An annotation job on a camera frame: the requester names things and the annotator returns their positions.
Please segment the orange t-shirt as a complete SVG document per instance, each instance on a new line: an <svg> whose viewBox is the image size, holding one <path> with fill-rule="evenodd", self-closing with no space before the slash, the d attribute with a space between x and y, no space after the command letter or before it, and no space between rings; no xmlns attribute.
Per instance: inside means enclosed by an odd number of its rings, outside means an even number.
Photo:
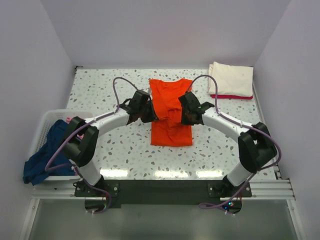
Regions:
<svg viewBox="0 0 320 240"><path fill-rule="evenodd" d="M151 123L151 144L161 147L189 147L193 145L192 127L181 124L182 106L179 97L185 94L191 80L150 79L152 103L157 121Z"/></svg>

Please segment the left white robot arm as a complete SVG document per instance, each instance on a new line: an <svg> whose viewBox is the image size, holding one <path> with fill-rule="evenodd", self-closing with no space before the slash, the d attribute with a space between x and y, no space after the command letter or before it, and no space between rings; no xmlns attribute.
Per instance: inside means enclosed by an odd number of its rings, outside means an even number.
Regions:
<svg viewBox="0 0 320 240"><path fill-rule="evenodd" d="M61 152L74 165L77 174L87 182L86 191L92 196L99 196L104 190L103 176L93 162L99 137L137 120L150 123L157 119L150 94L137 90L132 98L119 105L115 113L86 119L73 117L64 132Z"/></svg>

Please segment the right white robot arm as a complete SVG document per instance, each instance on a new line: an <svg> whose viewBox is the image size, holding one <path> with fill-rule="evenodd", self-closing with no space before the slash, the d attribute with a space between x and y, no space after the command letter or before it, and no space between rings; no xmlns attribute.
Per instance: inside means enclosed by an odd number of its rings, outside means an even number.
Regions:
<svg viewBox="0 0 320 240"><path fill-rule="evenodd" d="M222 189L227 196L235 196L248 178L276 157L276 144L265 124L250 124L223 114L210 102L200 103L192 92L186 92L178 100L183 125L214 128L238 144L239 163L222 180Z"/></svg>

